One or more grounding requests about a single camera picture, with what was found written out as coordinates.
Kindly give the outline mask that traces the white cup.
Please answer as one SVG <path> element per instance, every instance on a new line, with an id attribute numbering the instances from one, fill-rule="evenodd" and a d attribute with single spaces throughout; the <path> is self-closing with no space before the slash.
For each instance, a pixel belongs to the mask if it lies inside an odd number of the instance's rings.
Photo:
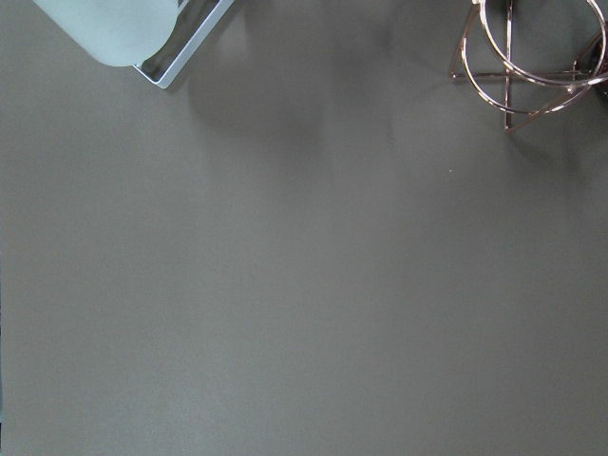
<path id="1" fill-rule="evenodd" d="M 173 0 L 37 1 L 59 28 L 98 62 L 140 64 L 172 34 L 180 13 Z"/>

